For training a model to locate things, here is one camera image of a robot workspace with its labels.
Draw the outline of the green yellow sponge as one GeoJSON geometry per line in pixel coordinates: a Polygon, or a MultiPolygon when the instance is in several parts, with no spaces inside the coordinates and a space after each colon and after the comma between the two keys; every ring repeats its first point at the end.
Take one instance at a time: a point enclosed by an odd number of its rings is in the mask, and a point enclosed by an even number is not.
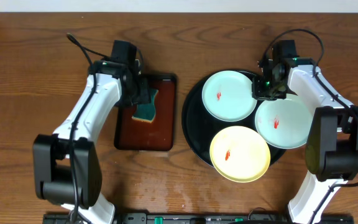
{"type": "Polygon", "coordinates": [[[156,115],[155,98],[158,95],[158,90],[150,89],[150,103],[137,105],[132,119],[140,122],[152,123],[156,115]]]}

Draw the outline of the pale green plate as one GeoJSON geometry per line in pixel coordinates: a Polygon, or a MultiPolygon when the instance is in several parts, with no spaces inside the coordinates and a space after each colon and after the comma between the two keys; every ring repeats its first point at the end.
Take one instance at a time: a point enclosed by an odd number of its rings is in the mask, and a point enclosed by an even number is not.
{"type": "Polygon", "coordinates": [[[257,104],[250,78],[230,70],[211,75],[203,85],[201,98],[209,114],[227,122],[248,117],[257,104]]]}
{"type": "Polygon", "coordinates": [[[294,149],[306,144],[313,117],[297,95],[263,101],[255,114],[257,132],[271,146],[294,149]]]}

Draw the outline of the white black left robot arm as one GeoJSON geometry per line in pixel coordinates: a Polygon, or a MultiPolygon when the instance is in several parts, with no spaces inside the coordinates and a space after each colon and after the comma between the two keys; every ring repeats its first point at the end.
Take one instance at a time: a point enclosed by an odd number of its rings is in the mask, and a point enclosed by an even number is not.
{"type": "Polygon", "coordinates": [[[141,63],[97,60],[85,89],[66,120],[33,143],[35,193],[69,210],[69,223],[112,223],[115,206],[101,193],[102,172],[96,142],[115,106],[150,102],[141,63]]]}

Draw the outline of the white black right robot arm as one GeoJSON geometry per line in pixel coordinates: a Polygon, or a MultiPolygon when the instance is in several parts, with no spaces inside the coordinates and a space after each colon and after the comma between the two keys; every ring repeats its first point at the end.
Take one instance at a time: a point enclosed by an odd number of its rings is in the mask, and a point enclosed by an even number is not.
{"type": "Polygon", "coordinates": [[[311,58],[263,58],[259,67],[255,99],[277,102],[292,91],[313,116],[305,149],[308,172],[287,210],[293,223],[318,223],[341,187],[358,187],[358,106],[332,87],[311,58]]]}

